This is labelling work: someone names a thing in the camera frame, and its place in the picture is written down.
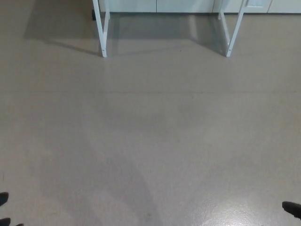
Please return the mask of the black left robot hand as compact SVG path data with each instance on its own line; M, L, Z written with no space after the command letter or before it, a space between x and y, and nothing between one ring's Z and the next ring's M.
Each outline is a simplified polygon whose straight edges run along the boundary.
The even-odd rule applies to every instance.
M1 192L0 193L0 206L3 206L8 202L9 193L8 192ZM0 219L0 226L10 226L11 225L11 218L1 218Z

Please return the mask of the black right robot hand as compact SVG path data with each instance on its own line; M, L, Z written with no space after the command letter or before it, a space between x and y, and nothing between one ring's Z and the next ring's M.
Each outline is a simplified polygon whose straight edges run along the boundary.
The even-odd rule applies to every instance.
M282 202L282 208L284 211L293 215L295 218L301 219L301 205L294 202L284 201Z

